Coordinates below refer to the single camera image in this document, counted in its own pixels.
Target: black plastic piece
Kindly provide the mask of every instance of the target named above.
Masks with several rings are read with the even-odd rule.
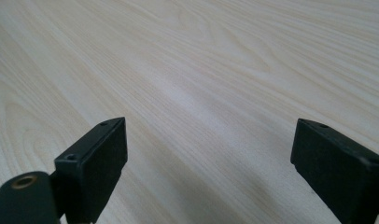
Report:
[[[125,118],[96,125],[55,159],[52,175],[19,175],[0,188],[0,224],[95,223],[128,160]]]
[[[127,160],[125,118],[96,125],[55,159],[59,214],[69,223],[96,222]]]
[[[291,163],[342,223],[374,223],[379,155],[324,124],[299,119]]]
[[[0,224],[57,223],[49,175],[31,172],[0,188]]]

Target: table surface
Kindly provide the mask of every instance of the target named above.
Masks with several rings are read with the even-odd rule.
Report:
[[[0,186],[116,117],[98,223],[339,223],[289,157],[298,118],[379,153],[379,0],[0,0]]]

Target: screw hole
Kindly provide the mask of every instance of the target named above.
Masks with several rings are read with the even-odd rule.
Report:
[[[70,154],[70,155],[67,155],[67,156],[66,156],[66,159],[67,159],[67,160],[70,160],[70,161],[74,161],[74,160],[77,159],[77,156],[74,155],[74,154]]]
[[[379,165],[379,160],[378,159],[369,159],[369,162],[373,163],[373,164],[376,164],[376,165]]]
[[[24,189],[31,186],[36,180],[36,175],[27,175],[13,182],[11,187],[13,189]]]

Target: wood grain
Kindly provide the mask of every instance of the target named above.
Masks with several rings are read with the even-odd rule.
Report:
[[[0,0],[0,186],[126,117],[99,223],[339,223],[297,118],[379,153],[379,0]]]

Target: black plastic part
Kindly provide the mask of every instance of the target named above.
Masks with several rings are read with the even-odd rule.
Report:
[[[128,160],[125,118],[96,125],[55,159],[58,213],[68,223],[95,223]]]
[[[291,163],[342,223],[374,223],[379,155],[324,124],[299,119]]]
[[[48,174],[18,175],[0,188],[0,224],[56,224],[58,220]]]

